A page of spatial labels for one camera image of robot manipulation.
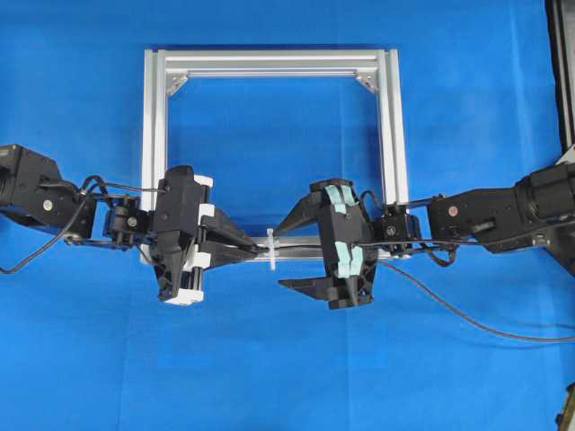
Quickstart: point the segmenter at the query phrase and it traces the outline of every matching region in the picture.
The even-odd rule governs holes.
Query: square frame
[[[157,187],[167,170],[169,99],[191,78],[335,77],[356,79],[376,96],[383,201],[409,201],[397,49],[145,51],[142,188]],[[141,209],[155,208],[143,193]],[[267,245],[268,238],[254,238]],[[316,236],[278,238],[277,245],[319,244]],[[380,259],[388,257],[380,251]],[[321,259],[317,249],[278,250],[275,259]],[[271,260],[268,253],[256,261]]]

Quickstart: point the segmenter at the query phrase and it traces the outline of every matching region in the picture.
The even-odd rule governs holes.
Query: blue cloth
[[[144,49],[262,44],[400,50],[412,198],[507,187],[560,156],[544,6],[527,0],[4,1],[0,143],[68,180],[138,184]],[[352,80],[198,80],[171,99],[170,164],[214,177],[214,202],[263,235],[314,180],[379,193],[375,124]],[[47,240],[0,231],[6,266]],[[573,279],[542,251],[398,265],[492,326],[573,330]],[[484,334],[384,268],[376,302],[347,311],[276,283],[322,272],[220,268],[182,309],[135,252],[59,244],[0,280],[0,429],[553,429],[573,347]]]

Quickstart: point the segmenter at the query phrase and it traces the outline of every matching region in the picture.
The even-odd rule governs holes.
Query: black cable
[[[377,208],[381,209],[382,211],[384,210],[384,206],[379,203],[379,199],[372,190],[366,190],[363,193],[361,193],[361,195],[359,195],[359,199],[361,200],[361,203],[363,204],[364,207],[366,206],[366,202],[364,201],[366,195],[371,196],[372,200],[374,201],[374,205]]]
[[[80,192],[80,189],[70,181],[43,181],[39,184],[40,187],[46,188],[55,188],[55,189],[69,189],[72,190],[75,194]]]
[[[54,237],[46,242],[44,245],[42,245],[39,249],[37,249],[36,251],[34,251],[30,256],[28,256],[26,259],[22,260],[20,263],[18,263],[16,266],[14,266],[13,268],[10,269],[3,269],[0,268],[0,274],[13,274],[14,272],[19,271],[20,269],[22,269],[23,267],[25,267],[26,265],[28,265],[32,260],[36,259],[40,254],[42,254],[44,251],[46,251],[47,249],[49,249],[50,247],[52,247],[56,242],[58,242],[58,240],[60,238],[62,238],[67,230],[72,227],[72,224],[74,224],[74,222],[76,221],[76,219],[78,218],[78,216],[80,215],[80,212],[82,211],[82,209],[85,207],[86,202],[88,201],[88,197],[90,196],[90,194],[92,193],[92,191],[97,187],[97,184],[94,184],[93,186],[91,186],[88,190],[87,195],[84,197],[84,199],[82,199],[82,201],[80,202],[80,204],[78,205],[78,208],[75,210],[75,212],[72,214],[72,216],[70,217],[70,219],[68,220],[68,222],[66,223],[66,225],[62,228],[62,230],[60,230],[60,232],[58,232],[56,235],[54,235]]]
[[[88,185],[93,181],[96,181],[96,184],[100,187],[100,191],[102,192],[103,195],[107,195],[108,194],[108,190],[106,189],[106,185],[104,183],[103,178],[100,175],[90,175],[88,178],[86,178],[84,180],[84,184],[82,184],[82,188],[81,188],[81,193],[85,192],[86,189],[88,188]],[[109,209],[113,209],[114,208],[114,203],[112,202],[112,199],[110,198],[105,198],[104,202],[106,202],[106,205],[108,206]]]
[[[88,190],[86,190],[85,188],[87,187],[88,184],[90,184],[90,182],[92,182],[92,180],[97,180],[97,182],[95,184],[93,184]],[[69,182],[69,181],[44,181],[40,184],[41,187],[66,187],[66,188],[71,189],[70,185],[74,186],[74,184]],[[13,273],[19,271],[20,269],[22,269],[23,267],[28,265],[32,260],[39,257],[40,254],[44,253],[46,250],[48,250],[50,247],[52,247],[56,242],[58,242],[66,234],[68,229],[70,229],[70,227],[72,227],[72,224],[75,223],[75,221],[78,218],[78,216],[80,215],[82,209],[85,207],[86,202],[88,201],[88,198],[91,198],[93,196],[94,189],[100,188],[104,198],[107,198],[107,196],[108,196],[108,190],[106,189],[107,185],[108,184],[102,180],[102,177],[100,177],[98,175],[92,175],[91,177],[88,177],[84,181],[84,185],[82,186],[82,190],[85,190],[85,191],[80,192],[78,194],[78,196],[81,197],[78,208],[72,214],[72,216],[67,221],[67,223],[64,225],[64,227],[60,230],[60,232],[58,232],[56,235],[54,235],[54,237],[50,241],[46,242],[39,249],[34,251],[27,258],[20,261],[14,267],[12,267],[10,269],[0,268],[0,274],[9,275],[9,274],[13,274]],[[133,189],[135,191],[143,191],[143,192],[146,192],[146,191],[162,191],[162,192],[164,192],[164,190],[140,189],[140,188],[136,188],[136,187],[132,188],[129,186],[122,186],[121,184],[115,184],[115,183],[110,183],[109,186],[114,187],[116,189]],[[106,242],[97,242],[94,240],[87,240],[86,245],[103,246],[104,243],[106,243]]]
[[[456,245],[454,247],[450,247],[447,250],[447,255],[449,256],[449,260],[443,260],[443,259],[439,258],[433,252],[433,250],[428,246],[428,244],[426,244],[425,242],[422,242],[420,244],[420,246],[426,252],[426,254],[429,256],[429,258],[431,260],[433,260],[434,263],[438,264],[441,268],[447,268],[447,267],[453,265],[454,263],[456,263],[457,248],[459,247],[458,245]]]
[[[524,233],[520,233],[513,236],[508,236],[507,238],[502,238],[500,240],[495,241],[486,241],[486,242],[478,242],[478,241],[466,241],[466,240],[434,240],[433,238],[419,238],[418,240],[404,240],[404,241],[378,241],[378,242],[356,242],[356,245],[363,245],[366,247],[378,247],[381,245],[395,245],[395,244],[421,244],[422,242],[431,242],[434,244],[444,244],[444,245],[479,245],[482,247],[490,247],[492,245],[501,244],[503,242],[510,242],[515,240],[520,240],[525,238],[531,233],[539,232],[543,229],[549,228],[556,228],[556,227],[564,227],[569,225],[574,225],[575,220],[570,220],[567,222],[559,222],[555,224],[547,224],[545,226],[539,226],[535,229],[531,229],[529,231],[525,231]]]
[[[102,193],[92,193],[92,198],[96,200],[104,200],[106,198],[110,199],[123,199],[123,198],[136,198],[133,195],[129,195],[128,193],[108,193],[107,195],[103,195]]]
[[[445,247],[440,247],[438,245],[428,245],[427,246],[427,250],[430,251],[445,251]],[[406,250],[402,250],[402,251],[392,251],[391,255],[393,257],[395,256],[405,256],[405,255],[409,255],[409,256],[416,256],[418,254],[422,254],[422,253],[427,253],[426,249],[419,247],[418,249],[406,249]]]
[[[104,187],[111,187],[113,189],[124,189],[129,191],[141,191],[141,192],[152,192],[152,193],[165,193],[164,189],[142,189],[140,187],[124,186],[122,184],[116,184],[115,182],[104,182],[102,183]]]
[[[471,325],[473,325],[475,328],[477,328],[479,330],[485,330],[492,335],[496,335],[498,337],[503,337],[505,339],[518,339],[520,341],[533,341],[535,343],[555,344],[555,343],[572,343],[572,342],[575,342],[575,337],[561,337],[561,338],[557,338],[557,339],[556,338],[545,338],[545,337],[529,337],[526,335],[518,335],[518,334],[513,334],[510,332],[504,332],[502,330],[495,330],[493,328],[485,326],[482,323],[479,323],[478,321],[476,321],[474,318],[468,316],[467,314],[465,314],[464,312],[462,312],[458,308],[456,308],[451,303],[448,303],[447,301],[445,301],[439,295],[435,294],[431,289],[424,286],[414,276],[408,274],[407,272],[402,271],[401,269],[399,269],[393,265],[390,265],[389,263],[382,262],[382,264],[384,266],[388,267],[389,269],[397,272],[398,274],[402,275],[403,277],[407,278],[408,280],[410,280],[414,285],[416,285],[423,292],[425,292],[428,296],[430,296],[431,299],[433,299],[434,301],[437,301],[438,303],[443,305],[445,308],[447,308],[450,312],[461,317],[463,320],[467,321],[467,323],[470,323]]]
[[[66,243],[75,246],[84,246],[84,247],[96,247],[99,249],[110,249],[110,250],[121,250],[126,251],[129,249],[128,245],[125,244],[117,244],[116,242],[112,241],[104,241],[104,240],[66,240]]]

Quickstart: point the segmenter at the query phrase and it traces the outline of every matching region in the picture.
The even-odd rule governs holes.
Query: white spacer
[[[194,245],[188,251],[188,256],[183,264],[182,271],[191,272],[192,268],[209,268],[209,264],[212,260],[212,255],[210,253],[204,253],[198,251],[198,244]]]
[[[275,244],[273,242],[273,229],[271,229],[269,227],[266,232],[268,233],[268,248],[270,249],[270,251],[268,252],[268,254],[270,255],[270,269],[272,271],[275,271],[276,270],[276,247],[275,247]]]
[[[204,177],[203,175],[194,175],[194,181],[202,186],[208,186],[210,188],[214,187],[214,179],[210,177]]]
[[[173,305],[192,305],[193,303],[201,303],[204,300],[204,292],[201,290],[192,289],[179,289],[178,295],[175,298],[168,299],[166,303]]]
[[[213,204],[199,204],[198,207],[198,226],[201,225],[201,217],[213,217],[216,213],[216,207]]]

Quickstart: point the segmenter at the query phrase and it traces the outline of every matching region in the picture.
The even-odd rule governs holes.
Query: light blue tape
[[[343,201],[346,203],[346,205],[353,207],[359,203],[356,202],[356,200],[353,198],[350,186],[341,186],[341,193],[343,193]]]
[[[351,263],[349,264],[349,274],[351,276],[358,276],[361,273],[361,265],[363,264],[363,249],[355,246],[351,249]]]
[[[341,194],[338,191],[338,188],[336,186],[331,185],[327,186],[325,188],[325,191],[327,191],[327,195],[330,197],[330,201],[332,202],[335,208],[335,212],[346,214],[347,212],[345,210],[345,204],[341,200]]]
[[[335,250],[338,252],[338,278],[349,278],[349,263],[351,257],[349,255],[348,244],[341,241],[335,242]]]

